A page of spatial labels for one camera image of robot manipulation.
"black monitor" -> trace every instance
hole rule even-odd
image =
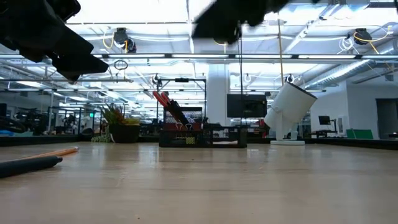
[[[267,114],[265,95],[227,94],[227,117],[229,118],[263,118]]]
[[[319,125],[330,125],[329,116],[319,116]]]

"desk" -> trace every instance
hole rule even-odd
[[[320,136],[323,136],[324,138],[327,138],[328,134],[337,134],[337,131],[321,130],[321,131],[315,131],[315,132],[311,133],[312,136],[316,135],[317,138],[319,138]]]

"plant pot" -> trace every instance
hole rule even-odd
[[[111,124],[109,125],[109,133],[111,139],[115,143],[135,143],[139,137],[138,125],[121,125]]]

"potted plant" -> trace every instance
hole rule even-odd
[[[121,106],[103,107],[101,113],[109,124],[109,133],[115,143],[135,143],[139,137],[139,119],[124,118]]]

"white pillar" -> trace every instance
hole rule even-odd
[[[210,65],[207,77],[207,112],[209,123],[229,126],[226,117],[226,95],[229,93],[227,65]]]

